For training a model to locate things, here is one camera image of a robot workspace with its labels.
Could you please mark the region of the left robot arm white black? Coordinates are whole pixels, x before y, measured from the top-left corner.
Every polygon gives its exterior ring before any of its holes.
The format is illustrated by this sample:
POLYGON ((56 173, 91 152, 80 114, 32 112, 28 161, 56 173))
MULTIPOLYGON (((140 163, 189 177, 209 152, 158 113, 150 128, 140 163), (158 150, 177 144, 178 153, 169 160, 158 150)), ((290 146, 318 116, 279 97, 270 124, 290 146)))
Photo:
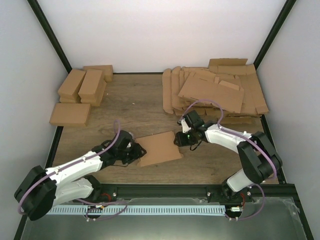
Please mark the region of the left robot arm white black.
POLYGON ((93 147, 86 154, 56 167, 33 167, 14 193, 17 211, 31 221, 46 215, 53 207, 77 200, 97 202, 101 184, 92 176, 121 161, 124 167, 143 157, 147 151, 133 136, 119 130, 112 140, 93 147))

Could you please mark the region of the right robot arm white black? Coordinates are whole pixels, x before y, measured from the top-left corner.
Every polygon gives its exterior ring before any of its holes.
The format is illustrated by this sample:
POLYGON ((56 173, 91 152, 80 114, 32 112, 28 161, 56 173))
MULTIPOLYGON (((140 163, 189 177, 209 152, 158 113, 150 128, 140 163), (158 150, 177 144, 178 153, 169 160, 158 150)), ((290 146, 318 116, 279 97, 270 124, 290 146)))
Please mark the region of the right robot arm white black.
POLYGON ((201 143, 215 144, 238 154, 241 169, 228 177, 221 185, 223 198, 236 200, 240 192, 268 178, 276 177, 283 161, 275 147, 263 132, 239 132, 220 125, 220 122, 205 122, 196 111, 183 115, 177 124, 181 131, 175 134, 173 143, 194 151, 201 143))

